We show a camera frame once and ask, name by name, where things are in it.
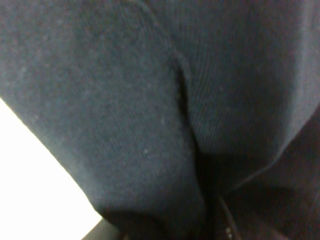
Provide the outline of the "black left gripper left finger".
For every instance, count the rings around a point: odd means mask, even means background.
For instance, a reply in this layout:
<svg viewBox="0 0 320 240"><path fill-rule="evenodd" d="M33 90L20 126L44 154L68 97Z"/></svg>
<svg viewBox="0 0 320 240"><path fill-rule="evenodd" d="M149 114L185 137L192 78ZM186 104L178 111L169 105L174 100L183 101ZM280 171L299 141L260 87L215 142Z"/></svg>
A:
<svg viewBox="0 0 320 240"><path fill-rule="evenodd" d="M125 234L120 232L117 227L101 219L82 240L124 240Z"/></svg>

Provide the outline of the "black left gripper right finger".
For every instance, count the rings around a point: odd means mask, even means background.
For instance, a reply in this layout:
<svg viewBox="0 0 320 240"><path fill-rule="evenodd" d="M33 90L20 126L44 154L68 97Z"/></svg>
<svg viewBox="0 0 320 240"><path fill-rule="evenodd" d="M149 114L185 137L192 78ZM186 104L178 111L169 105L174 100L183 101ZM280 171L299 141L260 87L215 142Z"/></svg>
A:
<svg viewBox="0 0 320 240"><path fill-rule="evenodd" d="M240 240L234 217L221 196L216 200L216 239Z"/></svg>

